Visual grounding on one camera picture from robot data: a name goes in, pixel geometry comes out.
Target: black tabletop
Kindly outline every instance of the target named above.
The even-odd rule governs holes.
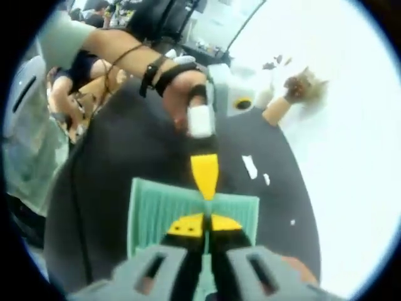
[[[77,223],[83,225],[95,280],[109,277],[112,268],[126,259],[133,177],[195,187],[185,154],[185,137],[175,133],[160,97],[148,91],[143,99],[138,87],[136,80],[127,82],[99,112],[85,145],[81,148],[81,142],[77,144],[52,190],[44,253],[50,277],[67,292],[86,285]],[[217,134],[221,168],[218,190],[259,196],[258,243],[299,258],[319,279],[315,217],[283,133],[268,125],[261,111],[254,109],[219,119]],[[249,155],[259,171],[253,180],[242,161],[242,156]],[[270,177],[269,186],[264,173]],[[72,191],[76,191],[78,207]]]

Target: light blue sleeve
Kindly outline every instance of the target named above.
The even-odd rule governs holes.
[[[54,66],[69,69],[85,40],[95,27],[72,21],[65,11],[55,11],[38,33],[42,56],[49,70]]]

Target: green scrub pad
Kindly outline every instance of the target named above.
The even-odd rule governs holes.
[[[215,213],[239,222],[252,244],[256,242],[259,198],[217,193],[212,201],[199,191],[135,178],[128,210],[127,255],[158,244],[171,224],[181,216]],[[216,291],[210,255],[204,255],[194,301],[204,301]]]

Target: yellow gripper tip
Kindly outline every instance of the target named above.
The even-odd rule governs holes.
[[[216,194],[219,177],[217,154],[191,156],[192,174],[204,199],[210,201]]]

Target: wire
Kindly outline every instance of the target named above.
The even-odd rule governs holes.
[[[112,68],[127,54],[139,49],[142,46],[143,46],[143,44],[140,44],[140,45],[137,45],[136,47],[133,47],[132,49],[129,49],[128,51],[124,52],[122,55],[120,55],[114,61],[114,63],[111,65],[110,69],[107,71],[107,73],[105,75],[105,91],[104,91],[103,95],[101,96],[101,98],[100,98],[101,101],[99,103],[103,103],[107,94],[111,93],[109,86],[108,86],[108,77],[110,75],[110,71],[112,70]],[[88,128],[86,129],[86,132],[81,137],[80,143],[74,147],[75,153],[73,154],[73,158],[71,161],[71,172],[70,172],[71,198],[72,198],[73,207],[75,209],[75,214],[76,214],[78,239],[79,239],[80,245],[81,245],[83,268],[85,270],[85,279],[86,279],[87,285],[89,285],[93,282],[93,270],[92,270],[92,265],[90,263],[90,258],[89,258],[89,251],[88,251],[88,244],[87,244],[87,239],[86,239],[86,235],[85,235],[83,216],[82,216],[80,204],[78,202],[78,190],[76,188],[77,185],[75,182],[75,174],[76,174],[78,158],[85,150],[85,146],[88,141],[88,135],[91,130],[91,121],[94,118],[94,116],[96,115],[96,113],[98,112],[98,110],[100,109],[100,107],[101,107],[101,105],[97,106],[97,108],[91,113],[90,118],[89,118]]]

